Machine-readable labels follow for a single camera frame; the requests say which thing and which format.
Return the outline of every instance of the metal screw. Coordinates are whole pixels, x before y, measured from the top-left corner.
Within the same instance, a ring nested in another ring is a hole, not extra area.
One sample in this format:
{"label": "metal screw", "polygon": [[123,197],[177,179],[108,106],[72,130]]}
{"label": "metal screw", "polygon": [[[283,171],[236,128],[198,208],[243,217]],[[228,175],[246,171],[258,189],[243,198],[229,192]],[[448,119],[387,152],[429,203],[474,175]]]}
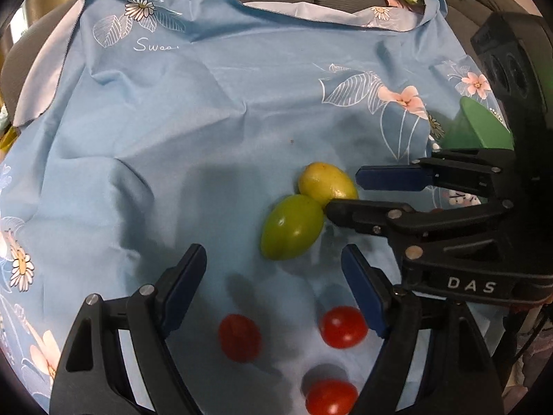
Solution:
{"label": "metal screw", "polygon": [[410,260],[417,260],[422,257],[422,248],[417,245],[411,245],[405,250],[405,256]]}
{"label": "metal screw", "polygon": [[402,215],[403,213],[399,209],[392,209],[390,212],[388,212],[388,218],[391,220],[397,220]]}
{"label": "metal screw", "polygon": [[98,302],[98,299],[98,295],[96,293],[93,293],[92,295],[88,295],[85,301],[89,306],[93,306]]}
{"label": "metal screw", "polygon": [[399,287],[399,285],[394,286],[394,295],[396,296],[405,296],[407,295],[407,290],[405,290],[402,287]]}
{"label": "metal screw", "polygon": [[151,295],[152,293],[154,293],[154,290],[156,288],[151,285],[151,284],[146,284],[146,285],[143,285],[142,287],[140,287],[140,295],[142,296],[148,296],[148,295]]}

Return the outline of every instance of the yellow fruit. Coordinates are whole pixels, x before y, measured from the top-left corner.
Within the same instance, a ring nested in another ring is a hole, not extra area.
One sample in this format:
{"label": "yellow fruit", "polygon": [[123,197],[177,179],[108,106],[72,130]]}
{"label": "yellow fruit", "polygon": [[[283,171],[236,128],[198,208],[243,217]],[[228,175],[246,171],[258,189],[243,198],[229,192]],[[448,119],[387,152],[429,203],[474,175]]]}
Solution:
{"label": "yellow fruit", "polygon": [[287,260],[305,253],[319,237],[325,215],[321,206],[304,195],[292,195],[277,204],[265,220],[261,252],[271,260]]}
{"label": "yellow fruit", "polygon": [[298,180],[302,195],[317,201],[324,209],[334,199],[356,200],[359,198],[355,184],[346,173],[331,164],[314,162],[305,167]]}

